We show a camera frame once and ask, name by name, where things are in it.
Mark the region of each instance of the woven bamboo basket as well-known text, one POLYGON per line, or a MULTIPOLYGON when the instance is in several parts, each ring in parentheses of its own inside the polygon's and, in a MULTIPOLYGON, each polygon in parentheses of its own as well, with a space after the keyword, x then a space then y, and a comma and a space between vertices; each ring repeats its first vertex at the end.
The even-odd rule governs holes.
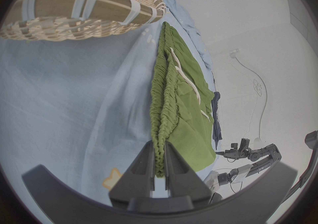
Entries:
POLYGON ((145 23, 156 22, 166 11, 163 0, 135 0, 140 4, 133 19, 132 0, 82 0, 74 15, 78 0, 17 0, 8 13, 0 36, 16 40, 86 39, 120 35, 145 23))

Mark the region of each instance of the wrinkled blue cloth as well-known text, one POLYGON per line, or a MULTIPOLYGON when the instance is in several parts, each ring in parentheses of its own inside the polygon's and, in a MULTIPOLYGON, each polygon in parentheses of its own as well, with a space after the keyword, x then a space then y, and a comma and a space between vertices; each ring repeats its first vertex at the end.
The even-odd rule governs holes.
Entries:
POLYGON ((166 3, 166 6, 169 7, 173 16, 181 24, 183 29, 188 33, 190 39, 204 61, 205 66, 212 70, 211 54, 203 43, 198 29, 194 27, 194 21, 190 17, 188 11, 180 6, 176 0, 164 0, 164 2, 166 3))

